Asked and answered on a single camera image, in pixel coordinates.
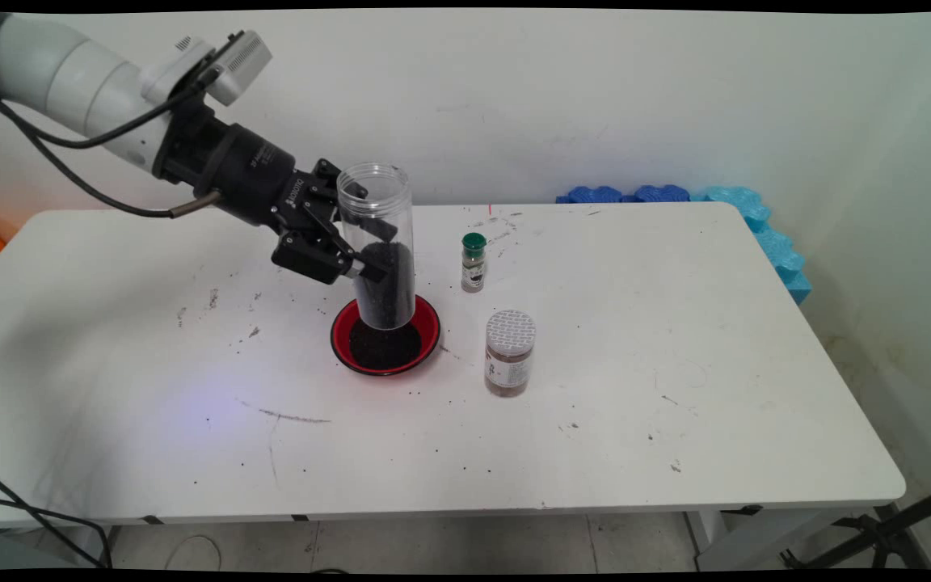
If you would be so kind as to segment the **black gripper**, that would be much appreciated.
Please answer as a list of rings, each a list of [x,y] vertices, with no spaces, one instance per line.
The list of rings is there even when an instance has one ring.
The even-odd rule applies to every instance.
[[[306,171],[258,133],[217,119],[196,97],[173,111],[154,175],[189,185],[196,199],[219,192],[219,209],[273,229],[280,242],[271,261],[280,268],[327,285],[341,276],[382,281],[390,273],[390,265],[347,240],[398,238],[398,168],[359,163],[343,171],[320,158]],[[303,202],[308,195],[325,202]]]

